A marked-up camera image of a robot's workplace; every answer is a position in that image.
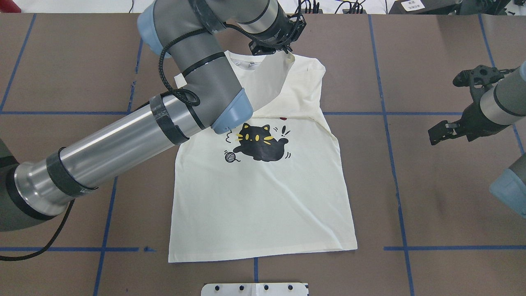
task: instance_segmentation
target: light blue joint cap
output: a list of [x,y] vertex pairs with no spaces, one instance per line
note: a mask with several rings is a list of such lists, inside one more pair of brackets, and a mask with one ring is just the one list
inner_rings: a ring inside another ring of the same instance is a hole
[[526,81],[526,61],[524,61],[519,68],[519,73],[521,74],[522,80]]
[[250,105],[245,89],[242,88],[232,102],[230,102],[228,107],[212,124],[212,129],[216,134],[226,133],[249,120],[253,113],[254,109],[252,109],[252,105]]
[[[139,34],[143,41],[148,44],[151,51],[160,55],[163,50],[163,45],[161,44],[161,41],[159,41],[159,37],[155,31],[154,5],[155,1],[139,15],[139,18],[137,19],[137,28],[139,29]],[[171,55],[166,53],[165,57],[171,57]]]
[[491,184],[490,192],[526,218],[526,185],[512,170],[504,170],[502,175]]

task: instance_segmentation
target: white mounting plate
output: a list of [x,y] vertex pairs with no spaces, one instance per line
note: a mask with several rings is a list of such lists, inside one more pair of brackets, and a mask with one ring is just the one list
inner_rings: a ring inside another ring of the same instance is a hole
[[216,283],[206,284],[201,296],[308,296],[308,287],[306,283]]

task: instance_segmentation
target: brown table surface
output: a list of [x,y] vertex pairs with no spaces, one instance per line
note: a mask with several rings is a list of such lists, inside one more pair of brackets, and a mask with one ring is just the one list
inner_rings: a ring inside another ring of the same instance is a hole
[[[136,15],[0,14],[0,136],[39,161],[164,91]],[[327,68],[321,108],[339,139],[359,249],[167,262],[170,149],[78,199],[51,251],[0,262],[0,295],[199,295],[204,283],[309,283],[311,295],[525,295],[526,220],[488,191],[517,159],[526,121],[431,146],[427,129],[471,103],[452,79],[526,59],[526,17],[307,15],[294,53]],[[225,49],[248,40],[220,33]],[[166,72],[177,74],[173,63]],[[0,233],[43,246],[61,217]]]

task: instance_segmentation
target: white label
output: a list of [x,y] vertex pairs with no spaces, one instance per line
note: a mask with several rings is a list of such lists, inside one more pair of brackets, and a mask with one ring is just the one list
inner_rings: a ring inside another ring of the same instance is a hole
[[402,2],[402,6],[406,11],[417,11],[419,9],[425,8],[425,6],[422,4],[422,1],[420,0]]

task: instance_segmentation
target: t-shirt hem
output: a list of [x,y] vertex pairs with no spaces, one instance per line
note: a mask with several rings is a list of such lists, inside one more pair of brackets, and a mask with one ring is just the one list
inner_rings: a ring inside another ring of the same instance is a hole
[[226,261],[226,260],[239,260],[254,257],[273,256],[273,255],[285,255],[285,254],[296,254],[296,253],[320,253],[320,252],[336,252],[336,251],[351,251],[356,250],[358,244],[356,239],[339,242],[339,243],[312,243],[312,244],[300,244],[285,247],[273,247],[267,249],[251,249],[249,251],[229,251],[229,252],[210,252],[202,254],[186,254],[177,255],[169,254],[169,263],[178,262],[209,262],[209,261]]

